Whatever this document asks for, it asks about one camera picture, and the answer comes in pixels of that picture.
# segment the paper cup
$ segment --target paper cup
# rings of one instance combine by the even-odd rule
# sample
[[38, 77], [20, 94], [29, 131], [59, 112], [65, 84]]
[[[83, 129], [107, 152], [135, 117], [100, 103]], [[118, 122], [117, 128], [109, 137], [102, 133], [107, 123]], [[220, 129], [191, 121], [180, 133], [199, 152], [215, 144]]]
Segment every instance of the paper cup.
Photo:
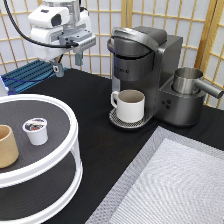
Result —
[[13, 164], [18, 156], [19, 151], [12, 129], [7, 125], [0, 125], [0, 168]]
[[43, 145], [48, 140], [47, 121], [43, 118], [33, 118], [23, 125], [32, 145]]

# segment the shoji screen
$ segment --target shoji screen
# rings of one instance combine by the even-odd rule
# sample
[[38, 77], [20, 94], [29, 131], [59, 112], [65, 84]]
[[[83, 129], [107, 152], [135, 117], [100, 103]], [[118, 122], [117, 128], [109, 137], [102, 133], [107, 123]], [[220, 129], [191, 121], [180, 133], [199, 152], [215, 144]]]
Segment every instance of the shoji screen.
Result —
[[[36, 0], [8, 0], [14, 20], [22, 32], [30, 36], [27, 16], [38, 7]], [[23, 40], [12, 26], [0, 0], [0, 75], [35, 60], [32, 46]]]
[[[205, 78], [216, 86], [224, 85], [224, 0], [219, 0], [214, 14], [201, 69]], [[224, 109], [224, 99], [208, 96], [206, 104]]]
[[128, 26], [165, 29], [170, 35], [183, 37], [179, 67], [194, 67], [202, 33], [209, 31], [214, 0], [129, 0]]
[[96, 46], [84, 52], [84, 71], [110, 76], [111, 55], [107, 50], [107, 40], [113, 27], [125, 24], [122, 10], [125, 8], [122, 0], [82, 0], [82, 6], [90, 13], [93, 33], [96, 35]]
[[[13, 17], [22, 32], [30, 36], [31, 27], [28, 14], [38, 7], [41, 0], [7, 0]], [[84, 52], [84, 65], [75, 66], [74, 53], [65, 54], [62, 63], [67, 68], [81, 69], [93, 74], [110, 77], [111, 55], [107, 50], [107, 40], [111, 29], [126, 24], [126, 0], [82, 0], [82, 6], [90, 12], [93, 33], [97, 44]], [[0, 75], [35, 60], [32, 45], [23, 40], [12, 26], [0, 0]]]

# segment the black table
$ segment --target black table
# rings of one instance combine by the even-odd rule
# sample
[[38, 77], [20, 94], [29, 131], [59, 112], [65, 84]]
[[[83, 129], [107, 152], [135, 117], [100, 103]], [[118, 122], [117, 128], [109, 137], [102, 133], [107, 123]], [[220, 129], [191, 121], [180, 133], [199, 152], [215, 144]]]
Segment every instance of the black table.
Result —
[[82, 224], [87, 221], [127, 166], [158, 126], [177, 134], [224, 149], [224, 111], [204, 106], [198, 124], [175, 128], [153, 120], [137, 132], [123, 132], [109, 122], [111, 80], [78, 70], [48, 80], [24, 93], [43, 94], [67, 103], [74, 111], [84, 174], [71, 202], [47, 224]]

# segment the gray mat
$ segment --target gray mat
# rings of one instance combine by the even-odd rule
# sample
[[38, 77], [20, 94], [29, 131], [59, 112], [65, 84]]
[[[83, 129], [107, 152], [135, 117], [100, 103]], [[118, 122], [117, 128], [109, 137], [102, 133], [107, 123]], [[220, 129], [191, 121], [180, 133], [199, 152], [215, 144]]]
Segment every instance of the gray mat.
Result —
[[165, 138], [176, 141], [190, 148], [194, 148], [216, 158], [224, 159], [224, 153], [218, 149], [158, 127], [86, 224], [109, 223], [110, 218]]
[[52, 205], [70, 187], [75, 170], [74, 157], [69, 153], [40, 176], [0, 189], [0, 222], [25, 218]]
[[[48, 141], [41, 146], [31, 145], [22, 125], [32, 118], [44, 118], [48, 122]], [[6, 173], [28, 166], [54, 151], [70, 130], [67, 114], [59, 107], [37, 100], [20, 100], [0, 104], [0, 124], [9, 125], [15, 135], [19, 158], [11, 166], [0, 169]]]
[[223, 223], [224, 161], [165, 139], [110, 224]]

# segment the gray fabric sheet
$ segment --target gray fabric sheet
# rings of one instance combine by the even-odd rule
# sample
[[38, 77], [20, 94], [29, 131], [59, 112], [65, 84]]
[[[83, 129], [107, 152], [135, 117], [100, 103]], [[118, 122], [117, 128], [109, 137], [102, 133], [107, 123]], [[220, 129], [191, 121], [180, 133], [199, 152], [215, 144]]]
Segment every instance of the gray fabric sheet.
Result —
[[98, 206], [96, 211], [92, 214], [89, 220], [87, 220], [86, 224], [109, 223], [112, 215], [117, 210], [118, 206], [165, 138], [176, 141], [190, 148], [194, 148], [216, 158], [224, 159], [224, 153], [218, 149], [158, 127], [136, 158], [116, 182], [114, 187], [107, 194], [105, 199]]
[[[33, 146], [23, 124], [32, 118], [47, 120], [48, 141], [44, 145]], [[1, 173], [23, 168], [53, 152], [65, 140], [70, 130], [68, 115], [58, 106], [38, 100], [19, 100], [0, 104], [0, 124], [12, 128], [19, 149], [19, 158]]]
[[211, 224], [224, 214], [224, 161], [165, 139], [110, 224]]

